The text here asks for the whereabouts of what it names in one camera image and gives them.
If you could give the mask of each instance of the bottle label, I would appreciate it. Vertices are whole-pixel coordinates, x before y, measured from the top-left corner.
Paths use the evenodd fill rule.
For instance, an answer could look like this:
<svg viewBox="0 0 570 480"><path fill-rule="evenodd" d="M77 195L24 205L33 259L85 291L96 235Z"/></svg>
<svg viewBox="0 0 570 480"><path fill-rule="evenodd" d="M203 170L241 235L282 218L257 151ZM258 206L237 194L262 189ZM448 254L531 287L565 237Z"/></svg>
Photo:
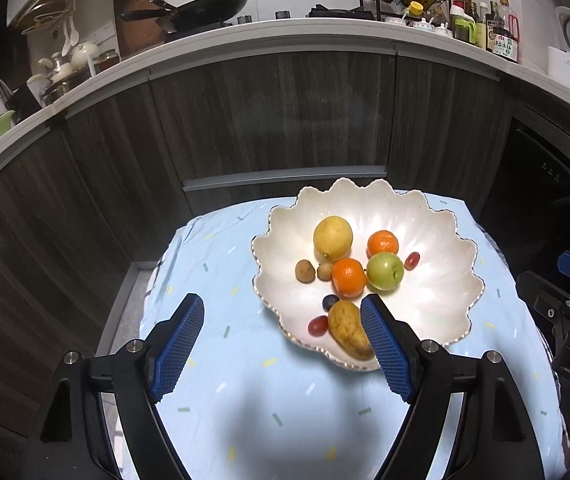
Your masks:
<svg viewBox="0 0 570 480"><path fill-rule="evenodd" d="M492 48L494 47L494 28L499 28L500 26L500 22L487 20L487 50L489 52L492 52Z"/></svg>
<svg viewBox="0 0 570 480"><path fill-rule="evenodd" d="M484 23L476 23L476 46L483 50L487 48L487 26Z"/></svg>
<svg viewBox="0 0 570 480"><path fill-rule="evenodd" d="M492 52L509 60L518 60L518 43L502 34L494 34Z"/></svg>

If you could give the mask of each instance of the red grape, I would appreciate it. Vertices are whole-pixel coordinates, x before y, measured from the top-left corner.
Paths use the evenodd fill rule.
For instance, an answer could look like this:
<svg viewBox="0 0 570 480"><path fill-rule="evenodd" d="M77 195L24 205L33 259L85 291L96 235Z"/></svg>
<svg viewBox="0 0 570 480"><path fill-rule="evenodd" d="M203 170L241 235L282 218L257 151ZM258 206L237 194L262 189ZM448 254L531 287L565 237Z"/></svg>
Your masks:
<svg viewBox="0 0 570 480"><path fill-rule="evenodd" d="M405 260L404 268L406 270L414 270L418 265L418 261L420 260L420 254L413 252L407 259Z"/></svg>
<svg viewBox="0 0 570 480"><path fill-rule="evenodd" d="M327 316L318 316L309 322L309 325L307 325L307 331L314 337L320 337L327 332L328 327Z"/></svg>

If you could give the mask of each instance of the power outlet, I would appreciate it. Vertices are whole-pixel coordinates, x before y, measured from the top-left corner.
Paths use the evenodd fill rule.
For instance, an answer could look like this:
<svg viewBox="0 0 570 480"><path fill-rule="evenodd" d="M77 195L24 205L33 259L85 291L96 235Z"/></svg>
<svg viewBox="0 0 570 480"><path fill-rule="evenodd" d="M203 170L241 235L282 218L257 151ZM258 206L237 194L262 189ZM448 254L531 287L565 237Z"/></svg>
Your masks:
<svg viewBox="0 0 570 480"><path fill-rule="evenodd" d="M109 38L116 36L116 27L114 27L113 20L105 23L101 28L94 30L91 36L87 38L87 41L93 41L95 44L100 45Z"/></svg>

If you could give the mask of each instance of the floor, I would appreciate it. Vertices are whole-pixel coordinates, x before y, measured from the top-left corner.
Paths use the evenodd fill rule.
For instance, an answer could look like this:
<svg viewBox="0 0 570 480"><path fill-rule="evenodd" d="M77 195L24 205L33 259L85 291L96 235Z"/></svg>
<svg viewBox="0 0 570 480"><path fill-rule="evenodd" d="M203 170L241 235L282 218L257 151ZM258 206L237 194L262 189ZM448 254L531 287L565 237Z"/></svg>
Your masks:
<svg viewBox="0 0 570 480"><path fill-rule="evenodd" d="M116 335L111 345L111 354L115 353L127 343L127 341L138 337L140 321L143 319L143 301L145 299L147 283L151 275L151 270L141 270L136 278L123 314L120 317L118 328L116 329ZM124 440L114 395L102 394L102 406L105 411L105 422L107 423L107 430L110 434L116 463L122 472L122 445Z"/></svg>

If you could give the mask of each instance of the cutting board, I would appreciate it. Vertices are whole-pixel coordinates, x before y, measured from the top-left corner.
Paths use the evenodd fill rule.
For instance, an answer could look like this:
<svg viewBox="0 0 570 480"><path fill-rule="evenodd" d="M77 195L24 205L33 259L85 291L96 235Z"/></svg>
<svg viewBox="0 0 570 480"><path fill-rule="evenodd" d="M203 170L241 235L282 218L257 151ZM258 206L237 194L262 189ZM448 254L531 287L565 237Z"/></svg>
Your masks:
<svg viewBox="0 0 570 480"><path fill-rule="evenodd" d="M147 0L113 0L114 22L118 51L122 59L133 56L164 41L164 30L156 25L156 20L141 20L139 22L124 22L118 18L126 10L157 9Z"/></svg>

